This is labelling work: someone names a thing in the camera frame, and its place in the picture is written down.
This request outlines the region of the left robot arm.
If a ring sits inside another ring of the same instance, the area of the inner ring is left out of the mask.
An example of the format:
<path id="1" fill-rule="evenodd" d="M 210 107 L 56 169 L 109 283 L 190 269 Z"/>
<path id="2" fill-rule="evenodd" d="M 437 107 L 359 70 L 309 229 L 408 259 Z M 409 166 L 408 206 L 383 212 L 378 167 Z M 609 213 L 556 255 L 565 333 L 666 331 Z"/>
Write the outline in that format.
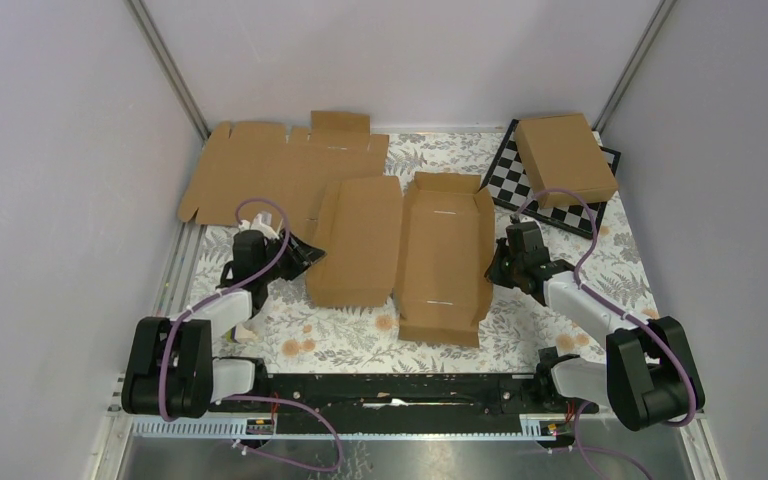
<path id="1" fill-rule="evenodd" d="M 173 421 L 199 418 L 229 396 L 248 411 L 264 407 L 271 387 L 255 374 L 254 362 L 216 358 L 212 344 L 261 312 L 272 282 L 294 280 L 325 256 L 286 230 L 236 233 L 214 294 L 174 319 L 145 317 L 137 323 L 122 408 Z"/>

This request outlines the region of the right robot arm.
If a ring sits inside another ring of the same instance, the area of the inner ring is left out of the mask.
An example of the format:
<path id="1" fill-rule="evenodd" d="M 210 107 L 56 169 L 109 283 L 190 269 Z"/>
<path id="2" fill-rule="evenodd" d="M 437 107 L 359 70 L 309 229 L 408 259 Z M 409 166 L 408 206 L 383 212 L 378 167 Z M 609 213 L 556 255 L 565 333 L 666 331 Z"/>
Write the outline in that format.
<path id="1" fill-rule="evenodd" d="M 669 316 L 643 320 L 585 284 L 571 263 L 551 258 L 536 222 L 512 216 L 485 277 L 573 320 L 605 351 L 604 362 L 597 363 L 542 350 L 532 396 L 543 410 L 589 401 L 639 431 L 655 424 L 685 426 L 704 406 L 682 325 Z"/>

